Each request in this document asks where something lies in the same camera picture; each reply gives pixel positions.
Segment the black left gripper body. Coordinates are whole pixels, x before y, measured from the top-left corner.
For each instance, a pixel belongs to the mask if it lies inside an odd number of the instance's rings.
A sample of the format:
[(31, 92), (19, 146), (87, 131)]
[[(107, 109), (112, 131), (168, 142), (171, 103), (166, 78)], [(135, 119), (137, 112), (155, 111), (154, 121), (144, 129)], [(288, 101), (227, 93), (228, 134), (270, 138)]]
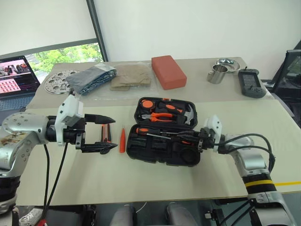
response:
[(67, 126), (67, 128), (63, 130), (63, 141), (75, 145), (75, 148), (82, 153), (85, 152), (85, 127), (86, 121), (84, 118), (81, 118), (73, 126)]

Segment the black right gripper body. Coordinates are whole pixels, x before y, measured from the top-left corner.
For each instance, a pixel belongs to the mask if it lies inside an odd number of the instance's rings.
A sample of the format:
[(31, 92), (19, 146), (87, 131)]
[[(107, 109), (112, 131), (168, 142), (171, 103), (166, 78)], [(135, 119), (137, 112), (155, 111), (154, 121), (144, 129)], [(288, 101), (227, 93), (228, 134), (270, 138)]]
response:
[(198, 152), (202, 153), (203, 150), (211, 149), (214, 147), (215, 142), (215, 132), (213, 129), (210, 129), (208, 127), (201, 128), (198, 138)]

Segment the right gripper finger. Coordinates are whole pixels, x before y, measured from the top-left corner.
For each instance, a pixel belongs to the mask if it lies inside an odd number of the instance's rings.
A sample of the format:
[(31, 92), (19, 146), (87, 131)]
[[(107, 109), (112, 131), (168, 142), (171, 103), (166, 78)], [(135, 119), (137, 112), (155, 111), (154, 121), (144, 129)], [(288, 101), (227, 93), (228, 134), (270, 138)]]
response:
[(181, 140), (180, 144), (184, 147), (184, 148), (188, 148), (188, 149), (192, 149), (194, 151), (200, 151), (199, 146), (198, 146), (198, 142), (192, 142), (192, 141), (187, 141), (187, 140)]
[(194, 131), (194, 130), (184, 130), (184, 131), (176, 133), (175, 137), (181, 137), (181, 138), (199, 137), (199, 132)]

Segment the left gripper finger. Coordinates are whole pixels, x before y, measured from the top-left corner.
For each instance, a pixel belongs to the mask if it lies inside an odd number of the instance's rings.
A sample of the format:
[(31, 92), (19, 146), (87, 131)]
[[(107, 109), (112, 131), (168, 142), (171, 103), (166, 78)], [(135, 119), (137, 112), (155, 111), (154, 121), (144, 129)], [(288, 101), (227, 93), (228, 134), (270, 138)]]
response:
[(107, 154), (111, 149), (117, 147), (118, 144), (108, 142), (95, 142), (94, 144), (84, 144), (81, 146), (82, 153), (99, 153)]
[(98, 115), (98, 114), (85, 114), (85, 121), (92, 122), (94, 124), (111, 124), (116, 121), (108, 116)]

